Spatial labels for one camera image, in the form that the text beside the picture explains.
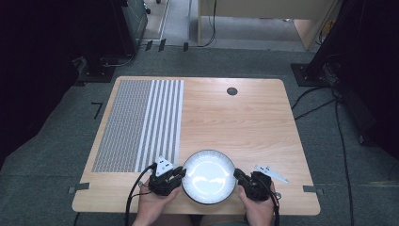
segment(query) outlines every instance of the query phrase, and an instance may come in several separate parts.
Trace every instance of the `grid pattern mat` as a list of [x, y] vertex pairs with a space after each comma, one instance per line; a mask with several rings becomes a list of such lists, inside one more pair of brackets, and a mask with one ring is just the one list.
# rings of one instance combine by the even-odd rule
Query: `grid pattern mat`
[[179, 160], [183, 80], [121, 80], [93, 172], [141, 172]]

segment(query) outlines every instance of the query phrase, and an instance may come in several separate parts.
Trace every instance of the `white bowl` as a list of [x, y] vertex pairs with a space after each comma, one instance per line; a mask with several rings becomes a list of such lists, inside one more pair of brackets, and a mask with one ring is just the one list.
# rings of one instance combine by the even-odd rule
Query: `white bowl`
[[234, 164], [223, 153], [204, 150], [191, 155], [184, 163], [182, 179], [185, 193], [202, 204], [224, 201], [234, 190]]

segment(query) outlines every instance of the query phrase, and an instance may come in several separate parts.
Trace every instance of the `person's hand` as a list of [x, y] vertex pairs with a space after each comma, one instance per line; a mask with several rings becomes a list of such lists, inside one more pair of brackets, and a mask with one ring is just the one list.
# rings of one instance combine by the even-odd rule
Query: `person's hand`
[[[149, 193], [149, 181], [140, 188], [140, 194]], [[153, 193], [140, 195], [138, 199], [138, 209], [136, 220], [133, 226], [149, 226], [153, 224], [161, 215], [165, 206], [174, 200], [182, 191], [182, 187], [176, 187], [168, 196], [157, 196]]]
[[[272, 192], [275, 192], [275, 187], [272, 182], [270, 189]], [[238, 197], [240, 197], [241, 201], [246, 208], [247, 220], [250, 226], [268, 226], [272, 223], [273, 213], [274, 213], [274, 204], [272, 199], [274, 197], [270, 197], [268, 200], [264, 202], [255, 202], [247, 197], [246, 191], [242, 186], [237, 187]]]

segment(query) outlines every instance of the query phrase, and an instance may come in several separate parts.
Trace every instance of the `floor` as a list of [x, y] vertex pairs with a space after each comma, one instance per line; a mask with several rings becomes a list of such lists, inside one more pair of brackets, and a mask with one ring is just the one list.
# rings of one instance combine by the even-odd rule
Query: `floor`
[[[156, 4], [147, 0], [151, 9], [144, 41], [155, 43], [166, 39], [166, 45], [198, 46], [198, 1], [167, 0]], [[209, 42], [213, 34], [213, 18], [202, 17], [202, 45]], [[215, 17], [215, 40], [209, 48], [253, 49], [272, 51], [306, 51], [294, 27], [293, 20], [266, 18]], [[317, 52], [314, 44], [311, 52]]]

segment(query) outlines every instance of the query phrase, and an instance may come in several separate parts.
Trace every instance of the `black dot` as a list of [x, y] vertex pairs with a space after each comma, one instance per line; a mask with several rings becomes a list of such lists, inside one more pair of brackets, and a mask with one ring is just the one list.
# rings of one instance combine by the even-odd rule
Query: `black dot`
[[236, 88], [228, 88], [227, 93], [229, 93], [229, 95], [231, 95], [231, 96], [234, 96], [238, 93], [238, 91]]

